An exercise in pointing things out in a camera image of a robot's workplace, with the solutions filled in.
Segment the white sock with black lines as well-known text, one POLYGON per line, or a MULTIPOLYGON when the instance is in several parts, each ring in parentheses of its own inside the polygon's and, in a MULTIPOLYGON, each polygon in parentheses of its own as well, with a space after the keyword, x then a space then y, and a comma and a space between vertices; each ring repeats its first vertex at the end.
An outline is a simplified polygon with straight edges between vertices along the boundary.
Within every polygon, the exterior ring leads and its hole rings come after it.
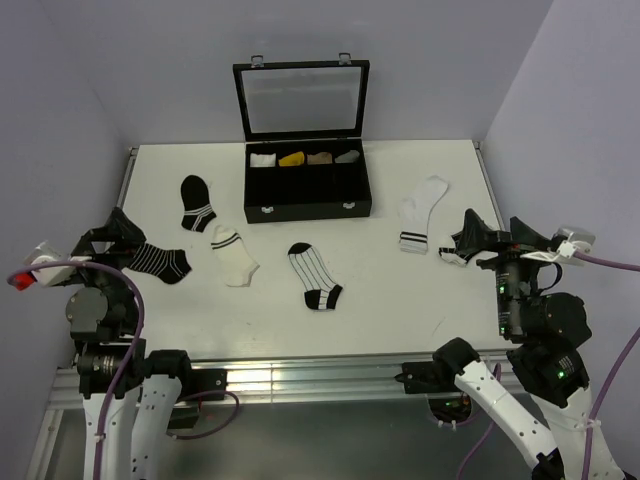
POLYGON ((287 256, 304 286, 304 301, 313 311, 331 311, 336 308, 343 287, 330 275, 318 250, 311 244, 293 244, 287 256))

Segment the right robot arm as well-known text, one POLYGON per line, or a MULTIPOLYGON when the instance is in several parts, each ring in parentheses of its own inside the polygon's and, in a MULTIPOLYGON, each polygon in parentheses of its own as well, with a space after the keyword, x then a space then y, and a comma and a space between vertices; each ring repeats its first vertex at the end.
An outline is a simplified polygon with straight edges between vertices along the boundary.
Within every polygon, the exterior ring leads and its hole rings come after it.
POLYGON ((490 258, 477 266, 495 275, 500 336, 513 343, 506 357, 544 419, 538 421, 503 387, 479 353, 454 338, 433 355, 433 378, 474 400, 521 453, 534 479, 627 479, 597 419, 604 400, 591 391, 580 346, 592 337, 584 301, 538 284, 541 269, 590 261, 594 234, 564 226, 547 238, 512 217, 495 230, 472 209, 453 236, 453 254, 490 258))

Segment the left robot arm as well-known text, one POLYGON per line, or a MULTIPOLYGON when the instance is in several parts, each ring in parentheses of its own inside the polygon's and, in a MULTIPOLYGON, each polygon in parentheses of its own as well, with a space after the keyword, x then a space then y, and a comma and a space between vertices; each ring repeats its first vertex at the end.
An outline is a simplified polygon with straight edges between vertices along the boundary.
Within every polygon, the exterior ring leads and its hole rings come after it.
POLYGON ((80 288, 66 316, 85 413, 84 476, 155 479, 174 404, 191 394, 195 375, 186 351, 147 351, 141 296, 122 271, 175 285, 191 267, 183 250, 148 243, 119 207, 81 237, 71 258, 80 263, 70 279, 80 288))

